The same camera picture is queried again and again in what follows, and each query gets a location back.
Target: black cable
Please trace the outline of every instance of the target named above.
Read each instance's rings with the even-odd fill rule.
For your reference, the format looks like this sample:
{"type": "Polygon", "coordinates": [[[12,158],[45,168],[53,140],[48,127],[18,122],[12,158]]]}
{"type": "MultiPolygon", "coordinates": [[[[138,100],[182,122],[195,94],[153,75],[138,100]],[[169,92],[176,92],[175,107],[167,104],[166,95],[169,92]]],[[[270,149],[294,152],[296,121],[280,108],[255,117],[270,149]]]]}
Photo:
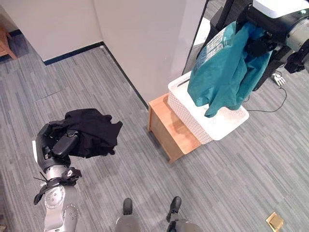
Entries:
{"type": "Polygon", "coordinates": [[[257,111],[257,112],[264,112],[264,113],[274,113],[274,112],[280,110],[281,107],[283,106],[285,100],[287,99],[288,94],[287,94],[287,92],[286,92],[286,90],[285,90],[284,88],[280,87],[279,89],[283,89],[283,91],[285,92],[285,98],[284,98],[284,100],[283,100],[281,106],[280,106],[278,109],[276,109],[276,110],[274,110],[274,111],[265,111],[265,110],[247,110],[247,111],[257,111]]]}

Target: wooden furniture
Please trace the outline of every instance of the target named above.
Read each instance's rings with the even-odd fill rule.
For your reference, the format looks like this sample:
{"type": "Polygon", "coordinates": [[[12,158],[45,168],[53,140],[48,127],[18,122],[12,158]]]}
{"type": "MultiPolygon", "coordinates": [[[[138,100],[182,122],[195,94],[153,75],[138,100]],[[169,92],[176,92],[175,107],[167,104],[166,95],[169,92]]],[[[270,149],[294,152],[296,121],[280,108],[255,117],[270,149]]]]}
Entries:
{"type": "Polygon", "coordinates": [[[149,102],[148,131],[153,132],[168,155],[169,163],[173,163],[201,143],[169,107],[168,96],[165,94],[149,102]]]}
{"type": "Polygon", "coordinates": [[[7,38],[11,39],[10,34],[0,25],[0,57],[8,54],[12,59],[17,59],[17,56],[15,56],[9,47],[7,38]]]}

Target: black baseboard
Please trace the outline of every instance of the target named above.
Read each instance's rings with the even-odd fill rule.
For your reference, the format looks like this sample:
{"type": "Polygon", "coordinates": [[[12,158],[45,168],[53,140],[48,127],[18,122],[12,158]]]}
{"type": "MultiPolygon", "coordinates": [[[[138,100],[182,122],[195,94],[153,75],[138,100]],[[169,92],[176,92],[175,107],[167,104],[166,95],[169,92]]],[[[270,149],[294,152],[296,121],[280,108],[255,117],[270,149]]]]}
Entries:
{"type": "Polygon", "coordinates": [[[117,65],[117,67],[119,68],[119,70],[121,71],[121,73],[123,74],[123,76],[125,76],[126,80],[129,82],[129,84],[131,85],[131,87],[133,88],[134,92],[137,94],[138,98],[141,100],[141,102],[146,106],[146,108],[148,109],[148,104],[145,102],[145,100],[141,97],[140,93],[137,91],[137,89],[134,87],[133,83],[130,81],[130,79],[128,78],[128,76],[126,75],[126,73],[124,72],[124,70],[121,68],[121,66],[119,65],[119,63],[117,62],[117,60],[115,59],[115,57],[113,56],[113,54],[111,53],[111,51],[108,49],[108,47],[106,46],[106,44],[102,41],[102,42],[99,42],[99,43],[95,43],[95,44],[92,44],[92,45],[89,45],[89,46],[86,46],[86,47],[82,47],[80,49],[77,49],[75,51],[72,51],[72,52],[69,52],[69,53],[66,53],[66,54],[63,54],[61,56],[58,56],[58,57],[55,57],[55,58],[52,58],[52,59],[48,59],[46,61],[43,61],[43,63],[45,65],[49,65],[49,64],[52,64],[52,63],[55,63],[55,62],[58,62],[58,61],[61,61],[63,59],[66,59],[66,58],[69,58],[69,57],[72,57],[74,55],[77,55],[81,52],[85,52],[85,51],[88,51],[92,48],[95,48],[95,47],[99,47],[99,46],[104,46],[105,49],[107,50],[107,52],[110,54],[111,58],[113,59],[113,61],[115,62],[115,64],[117,65]]]}
{"type": "Polygon", "coordinates": [[[13,37],[13,36],[22,34],[22,32],[21,32],[20,29],[18,29],[18,30],[13,30],[13,31],[9,32],[9,34],[13,37]]]}
{"type": "Polygon", "coordinates": [[[134,92],[136,93],[136,95],[138,96],[138,98],[141,100],[141,102],[145,105],[145,107],[148,109],[148,104],[145,102],[145,100],[143,99],[143,97],[140,95],[140,93],[138,92],[138,90],[135,88],[135,86],[133,85],[133,83],[130,81],[130,79],[128,78],[128,76],[126,75],[125,71],[121,68],[120,64],[117,62],[117,60],[115,59],[115,57],[113,56],[113,54],[111,53],[111,51],[108,49],[108,47],[106,46],[106,44],[104,44],[105,49],[107,50],[107,52],[110,54],[110,56],[112,57],[113,61],[115,62],[115,64],[117,65],[117,67],[120,69],[121,73],[123,74],[123,76],[125,76],[126,80],[129,82],[129,84],[131,85],[131,87],[133,88],[134,92]]]}
{"type": "Polygon", "coordinates": [[[102,45],[104,45],[104,42],[103,42],[103,41],[98,42],[98,43],[94,43],[94,44],[92,44],[92,45],[88,45],[88,46],[86,46],[86,47],[82,47],[82,48],[80,48],[80,49],[77,49],[77,50],[68,52],[68,53],[63,54],[63,55],[61,55],[61,56],[58,56],[58,57],[55,57],[55,58],[52,58],[52,59],[48,59],[48,60],[46,60],[46,61],[43,61],[43,63],[44,63],[45,65],[49,65],[49,64],[52,64],[52,63],[61,61],[61,60],[63,60],[63,59],[66,59],[66,58],[75,56],[75,55],[80,54],[80,53],[82,53],[82,52],[88,51],[88,50],[90,50],[90,49],[92,49],[92,48],[100,47],[100,46],[102,46],[102,45]]]}

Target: gray carpet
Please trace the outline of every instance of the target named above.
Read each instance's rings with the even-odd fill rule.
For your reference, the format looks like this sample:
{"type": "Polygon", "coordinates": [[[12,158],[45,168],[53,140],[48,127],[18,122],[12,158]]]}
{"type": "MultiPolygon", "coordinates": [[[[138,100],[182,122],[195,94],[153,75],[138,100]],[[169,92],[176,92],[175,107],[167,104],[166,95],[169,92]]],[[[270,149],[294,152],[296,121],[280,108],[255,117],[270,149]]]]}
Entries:
{"type": "MultiPolygon", "coordinates": [[[[77,231],[113,231],[122,201],[131,197],[142,231],[164,231],[173,196],[180,214],[203,231],[271,231],[273,211],[282,231],[309,228],[309,82],[305,72],[286,76],[288,99],[276,113],[251,112],[222,139],[168,164],[146,129],[148,112],[105,49],[95,48],[45,66],[23,35],[13,38],[18,60],[0,63],[2,223],[9,231],[43,231],[44,206],[31,140],[41,126],[73,109],[94,107],[123,121],[116,155],[82,159],[77,231]]],[[[284,93],[271,81],[244,104],[273,110],[284,93]]]]}

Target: white wall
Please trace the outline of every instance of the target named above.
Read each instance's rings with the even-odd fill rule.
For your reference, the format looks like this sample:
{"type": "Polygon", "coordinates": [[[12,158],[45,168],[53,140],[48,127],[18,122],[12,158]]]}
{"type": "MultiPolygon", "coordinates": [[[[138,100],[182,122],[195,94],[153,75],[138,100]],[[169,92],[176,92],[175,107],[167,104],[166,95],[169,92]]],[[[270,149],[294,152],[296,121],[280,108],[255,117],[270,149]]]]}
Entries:
{"type": "Polygon", "coordinates": [[[182,74],[206,0],[94,0],[105,44],[150,101],[182,74]]]}
{"type": "Polygon", "coordinates": [[[18,27],[13,22],[13,20],[9,17],[9,15],[6,13],[4,8],[0,5],[0,24],[4,26],[4,28],[10,32],[13,30],[17,30],[18,27]]]}
{"type": "Polygon", "coordinates": [[[1,3],[42,60],[102,41],[92,0],[2,0],[1,3]]]}

